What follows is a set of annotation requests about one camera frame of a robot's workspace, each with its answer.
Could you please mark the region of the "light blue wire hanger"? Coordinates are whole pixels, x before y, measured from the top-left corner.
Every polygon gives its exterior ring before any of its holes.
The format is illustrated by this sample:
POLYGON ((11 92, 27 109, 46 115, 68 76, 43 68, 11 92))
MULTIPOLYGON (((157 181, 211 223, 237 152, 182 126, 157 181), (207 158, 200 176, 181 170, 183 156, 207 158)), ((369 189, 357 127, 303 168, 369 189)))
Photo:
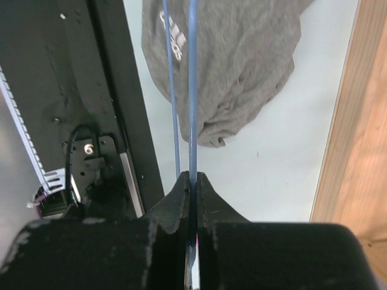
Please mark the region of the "light blue wire hanger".
MULTIPOLYGON (((189 2, 188 15, 188 96, 189 96, 189 231, 187 243, 187 268, 185 279, 186 289, 193 289, 192 268, 197 253, 197 181, 198 181, 198 154, 197 154, 197 28, 198 28, 198 1, 189 2)), ((169 83, 172 101, 172 119, 174 131, 175 173, 180 173, 180 147, 178 141, 177 105, 174 86, 174 69, 172 63, 171 30, 169 23, 169 9, 167 0, 163 1, 164 23, 166 33, 166 48, 169 65, 169 83)))

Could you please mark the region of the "grey t shirt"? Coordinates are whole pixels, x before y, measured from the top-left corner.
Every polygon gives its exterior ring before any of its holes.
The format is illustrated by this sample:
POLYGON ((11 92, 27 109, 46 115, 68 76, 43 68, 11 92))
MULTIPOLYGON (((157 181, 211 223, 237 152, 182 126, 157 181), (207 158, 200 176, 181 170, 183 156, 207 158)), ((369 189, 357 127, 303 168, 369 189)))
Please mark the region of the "grey t shirt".
MULTIPOLYGON (((253 121, 294 70, 310 1, 200 1, 197 142, 223 147, 253 121)), ((175 102, 189 138, 187 1, 143 1, 141 47, 151 78, 175 102)))

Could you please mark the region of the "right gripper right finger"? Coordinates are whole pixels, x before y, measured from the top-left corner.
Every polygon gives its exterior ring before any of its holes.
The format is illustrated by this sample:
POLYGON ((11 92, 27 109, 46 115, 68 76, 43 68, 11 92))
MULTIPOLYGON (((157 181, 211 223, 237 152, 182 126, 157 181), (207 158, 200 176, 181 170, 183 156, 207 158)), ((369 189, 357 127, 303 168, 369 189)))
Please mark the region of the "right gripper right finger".
POLYGON ((376 289, 362 246, 343 225, 250 222, 199 173, 201 289, 376 289))

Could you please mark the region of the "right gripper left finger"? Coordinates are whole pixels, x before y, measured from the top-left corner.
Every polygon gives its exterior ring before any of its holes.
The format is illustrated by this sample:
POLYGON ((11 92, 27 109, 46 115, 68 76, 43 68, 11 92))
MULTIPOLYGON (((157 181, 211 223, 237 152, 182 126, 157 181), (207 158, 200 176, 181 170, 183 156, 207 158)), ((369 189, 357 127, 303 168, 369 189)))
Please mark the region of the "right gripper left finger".
POLYGON ((94 214, 28 223, 1 265, 2 289, 187 289, 189 174, 139 219, 94 214))

